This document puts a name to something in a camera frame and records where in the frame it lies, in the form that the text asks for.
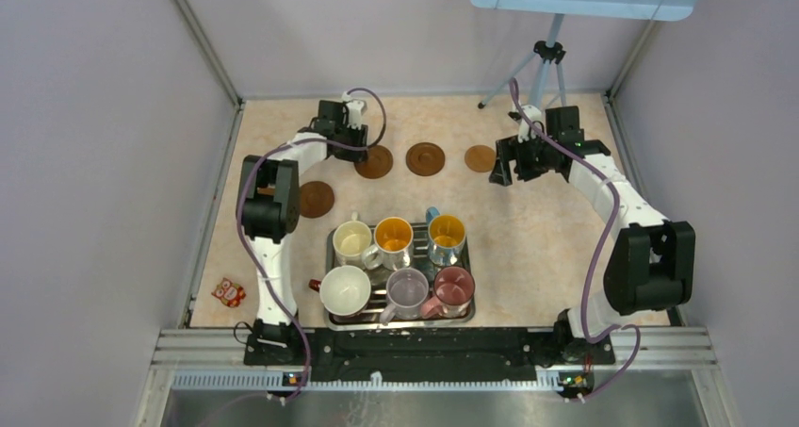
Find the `light brown coaster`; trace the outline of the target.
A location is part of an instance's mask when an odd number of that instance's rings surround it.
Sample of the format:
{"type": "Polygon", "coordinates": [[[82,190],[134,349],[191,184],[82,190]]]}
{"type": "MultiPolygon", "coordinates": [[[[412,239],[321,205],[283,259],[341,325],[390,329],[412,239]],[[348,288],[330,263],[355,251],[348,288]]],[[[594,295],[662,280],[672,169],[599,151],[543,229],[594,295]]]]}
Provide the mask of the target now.
{"type": "Polygon", "coordinates": [[[466,167],[473,172],[490,172],[496,161],[496,150],[487,145],[473,145],[465,151],[464,161],[466,167]]]}

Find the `white red-bottom cup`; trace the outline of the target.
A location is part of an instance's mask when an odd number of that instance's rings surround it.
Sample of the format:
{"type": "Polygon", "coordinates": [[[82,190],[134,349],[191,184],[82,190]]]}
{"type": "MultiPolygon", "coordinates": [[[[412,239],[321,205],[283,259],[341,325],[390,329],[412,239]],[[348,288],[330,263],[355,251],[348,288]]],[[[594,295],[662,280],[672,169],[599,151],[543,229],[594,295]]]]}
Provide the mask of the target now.
{"type": "Polygon", "coordinates": [[[367,273],[351,265],[333,268],[322,279],[311,279],[307,286],[318,293],[329,314],[339,317],[362,312],[372,294],[367,273]]]}

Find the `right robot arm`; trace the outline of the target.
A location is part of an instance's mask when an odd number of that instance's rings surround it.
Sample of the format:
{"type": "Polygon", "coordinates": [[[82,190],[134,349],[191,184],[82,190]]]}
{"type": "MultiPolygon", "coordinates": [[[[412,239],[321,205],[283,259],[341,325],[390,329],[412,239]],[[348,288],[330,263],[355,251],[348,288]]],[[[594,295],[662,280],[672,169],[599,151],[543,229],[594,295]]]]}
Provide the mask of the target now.
{"type": "Polygon", "coordinates": [[[553,327],[552,349],[577,363],[611,331],[639,313],[687,303],[693,293],[695,231],[654,208],[617,167],[601,140],[588,140],[577,107],[513,108],[515,135],[496,142],[490,182],[509,186],[548,172],[560,174],[605,223],[579,305],[553,327]]]}

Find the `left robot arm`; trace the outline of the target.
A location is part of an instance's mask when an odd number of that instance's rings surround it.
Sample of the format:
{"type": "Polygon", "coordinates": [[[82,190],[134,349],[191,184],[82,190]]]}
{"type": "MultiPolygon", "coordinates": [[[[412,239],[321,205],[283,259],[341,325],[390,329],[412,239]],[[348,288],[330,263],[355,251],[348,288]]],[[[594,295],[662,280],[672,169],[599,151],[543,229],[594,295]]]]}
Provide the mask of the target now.
{"type": "Polygon", "coordinates": [[[258,307],[246,340],[248,366],[308,363],[309,343],[299,324],[290,245],[301,218],[301,175],[330,156],[360,162],[367,157],[367,104],[344,94],[322,101],[317,116],[288,142],[242,162],[236,231],[256,266],[258,307]]]}

